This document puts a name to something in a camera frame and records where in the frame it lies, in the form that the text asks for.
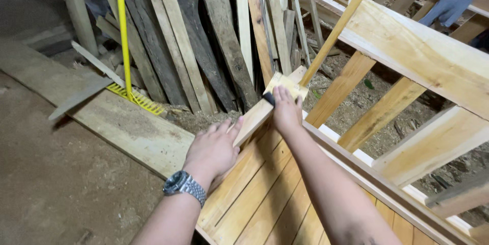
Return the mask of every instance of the blue rag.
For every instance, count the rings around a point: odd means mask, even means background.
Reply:
[[[472,0],[439,0],[419,23],[430,26],[437,18],[445,27],[450,27],[472,3]]]

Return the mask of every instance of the dark weathered plank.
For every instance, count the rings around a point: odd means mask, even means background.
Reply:
[[[253,83],[248,73],[245,60],[241,53],[241,47],[233,28],[226,16],[227,11],[223,0],[204,0],[205,7],[211,19],[219,45],[224,54],[224,59],[229,72],[238,87],[238,92],[246,110],[249,110],[258,102]]]
[[[227,112],[236,110],[236,106],[230,98],[232,92],[227,82],[219,74],[216,58],[212,53],[211,45],[200,22],[198,11],[199,0],[178,0],[178,2],[192,50],[194,51],[196,60],[199,62],[200,68],[209,80],[224,109]]]

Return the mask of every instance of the wooden bed frame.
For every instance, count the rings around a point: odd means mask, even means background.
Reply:
[[[300,67],[290,77],[307,85],[338,38],[358,51],[303,127],[373,202],[416,228],[411,243],[422,243],[413,240],[420,230],[432,239],[428,243],[479,244],[427,208],[426,196],[418,191],[416,198],[410,183],[489,140],[489,55],[371,0],[351,0],[309,69]],[[338,139],[322,123],[376,61],[403,77]],[[375,161],[358,150],[427,89],[454,105]],[[211,188],[197,226],[211,244],[328,243],[290,150],[266,122],[271,112],[262,99],[245,114],[235,142],[242,146],[239,160]]]

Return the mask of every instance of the wooden beam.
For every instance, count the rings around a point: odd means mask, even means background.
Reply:
[[[371,0],[362,1],[340,39],[489,120],[489,54]]]
[[[489,203],[489,172],[481,172],[464,179],[462,183],[449,187],[426,200],[426,206],[440,217],[457,215],[487,203]]]
[[[350,21],[351,16],[353,16],[353,13],[355,12],[355,10],[357,9],[357,7],[360,5],[361,2],[362,2],[362,0],[351,0],[350,4],[345,9],[345,12],[343,13],[343,15],[338,20],[338,23],[334,27],[333,31],[331,31],[330,35],[326,39],[326,42],[324,43],[323,47],[321,47],[321,50],[319,51],[319,53],[315,57],[313,63],[310,65],[309,69],[306,72],[306,75],[304,76],[304,78],[299,83],[300,85],[306,86],[309,84],[310,80],[313,78],[314,74],[317,72],[317,70],[319,69],[319,67],[323,63],[328,52],[331,50],[331,48],[333,48],[333,46],[336,43],[336,40],[338,39],[340,33],[343,31],[346,24]]]
[[[258,97],[246,69],[234,27],[226,16],[223,0],[204,0],[204,3],[223,51],[226,65],[238,86],[245,110],[249,110],[257,103]]]
[[[404,187],[487,141],[489,122],[450,107],[374,161],[372,168]]]
[[[404,76],[401,77],[374,106],[341,136],[338,144],[353,153],[425,91],[425,87]]]
[[[375,61],[368,56],[365,56],[358,51],[355,52],[343,69],[341,69],[341,72],[334,79],[333,83],[330,84],[326,92],[324,92],[319,101],[309,112],[306,121],[315,127],[320,127],[345,100],[346,96],[348,96],[353,88],[355,88],[355,86],[363,79],[365,74],[369,72],[374,64]]]

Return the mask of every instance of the finger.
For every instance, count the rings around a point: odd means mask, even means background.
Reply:
[[[282,97],[280,97],[279,86],[273,88],[273,98],[275,98],[275,101],[282,100]]]
[[[231,140],[234,142],[236,137],[238,136],[238,133],[240,133],[241,127],[243,126],[243,117],[240,116],[234,126],[229,130],[227,133]]]
[[[209,127],[209,129],[207,129],[207,133],[216,132],[218,125],[219,125],[219,123],[213,123],[213,124],[211,124],[211,126]]]
[[[226,134],[227,129],[229,128],[229,125],[231,124],[231,118],[227,118],[226,121],[221,123],[219,127],[217,128],[218,133]]]

